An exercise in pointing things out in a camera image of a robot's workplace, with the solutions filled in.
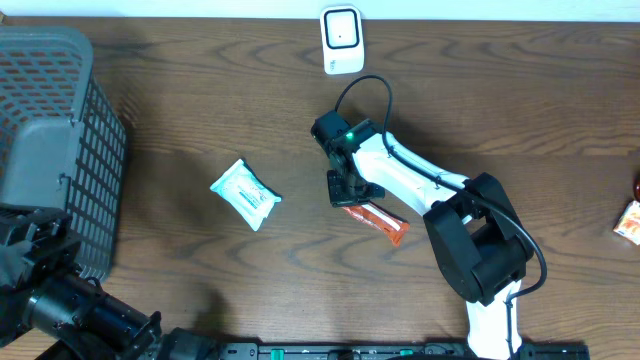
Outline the red Topps candy bar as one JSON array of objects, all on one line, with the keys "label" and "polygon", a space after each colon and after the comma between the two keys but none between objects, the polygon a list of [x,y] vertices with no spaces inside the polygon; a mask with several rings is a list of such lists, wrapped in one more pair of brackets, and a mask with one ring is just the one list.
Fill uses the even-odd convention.
[{"label": "red Topps candy bar", "polygon": [[374,203],[345,206],[343,210],[353,219],[366,224],[380,232],[391,241],[394,247],[399,247],[410,224]]}]

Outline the teal wet wipes packet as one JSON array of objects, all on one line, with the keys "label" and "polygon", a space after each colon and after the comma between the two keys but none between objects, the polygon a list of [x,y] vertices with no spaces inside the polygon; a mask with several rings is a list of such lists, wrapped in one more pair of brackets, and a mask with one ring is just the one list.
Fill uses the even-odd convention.
[{"label": "teal wet wipes packet", "polygon": [[210,190],[226,200],[257,232],[269,216],[279,195],[267,188],[242,159],[231,165],[211,186]]}]

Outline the green lidded white jar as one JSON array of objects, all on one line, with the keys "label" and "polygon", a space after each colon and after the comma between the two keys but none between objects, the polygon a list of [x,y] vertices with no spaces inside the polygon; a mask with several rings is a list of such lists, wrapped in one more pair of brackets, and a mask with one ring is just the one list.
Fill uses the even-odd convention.
[{"label": "green lidded white jar", "polygon": [[636,176],[634,180],[633,194],[634,194],[635,201],[639,202],[640,201],[640,176],[639,175]]}]

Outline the orange Kleenex tissue pack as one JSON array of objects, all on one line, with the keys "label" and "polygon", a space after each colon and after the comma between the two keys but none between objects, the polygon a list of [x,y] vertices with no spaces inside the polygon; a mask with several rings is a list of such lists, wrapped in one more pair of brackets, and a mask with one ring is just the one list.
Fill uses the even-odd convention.
[{"label": "orange Kleenex tissue pack", "polygon": [[613,232],[635,245],[640,244],[640,207],[638,201],[633,200],[628,204],[613,228]]}]

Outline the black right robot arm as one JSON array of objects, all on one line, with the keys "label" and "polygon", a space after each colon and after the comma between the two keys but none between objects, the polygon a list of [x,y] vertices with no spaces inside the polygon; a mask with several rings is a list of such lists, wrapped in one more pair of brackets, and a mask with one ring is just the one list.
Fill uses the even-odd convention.
[{"label": "black right robot arm", "polygon": [[408,150],[370,120],[351,126],[337,112],[315,120],[311,135],[330,162],[330,203],[384,232],[394,245],[406,221],[376,205],[387,192],[421,215],[438,268],[466,302],[474,355],[507,359],[522,345],[516,315],[499,308],[521,285],[533,248],[501,184],[448,172]]}]

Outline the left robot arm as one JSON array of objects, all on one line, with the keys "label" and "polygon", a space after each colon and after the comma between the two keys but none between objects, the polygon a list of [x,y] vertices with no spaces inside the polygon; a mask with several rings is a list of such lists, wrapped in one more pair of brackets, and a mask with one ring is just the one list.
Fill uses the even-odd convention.
[{"label": "left robot arm", "polygon": [[1,208],[1,344],[38,329],[55,338],[44,359],[216,359],[218,344],[147,316],[80,275],[79,241],[57,208]]}]

